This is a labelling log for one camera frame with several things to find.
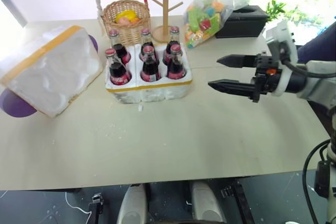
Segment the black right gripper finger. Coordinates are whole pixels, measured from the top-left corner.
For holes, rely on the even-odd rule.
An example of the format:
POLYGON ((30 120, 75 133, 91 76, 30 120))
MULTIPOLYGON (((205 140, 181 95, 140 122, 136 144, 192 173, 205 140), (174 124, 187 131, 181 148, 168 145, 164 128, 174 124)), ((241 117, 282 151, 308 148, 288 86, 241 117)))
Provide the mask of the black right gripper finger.
POLYGON ((216 80, 208 82, 208 85, 222 93, 248 97, 253 102, 258 102, 261 94, 266 94, 264 86, 266 77, 257 75, 252 78, 252 83, 241 83, 237 80, 216 80))
POLYGON ((256 55, 227 55, 219 58, 216 62, 231 68, 255 68, 256 55))

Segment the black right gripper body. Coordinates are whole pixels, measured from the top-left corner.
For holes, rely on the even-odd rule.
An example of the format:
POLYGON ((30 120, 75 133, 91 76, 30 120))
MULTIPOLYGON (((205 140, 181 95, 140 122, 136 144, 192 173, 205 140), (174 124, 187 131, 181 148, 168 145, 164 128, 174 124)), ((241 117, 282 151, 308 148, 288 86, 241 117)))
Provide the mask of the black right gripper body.
POLYGON ((279 60, 266 55, 257 55, 256 85, 261 94, 275 91, 281 76, 279 60))

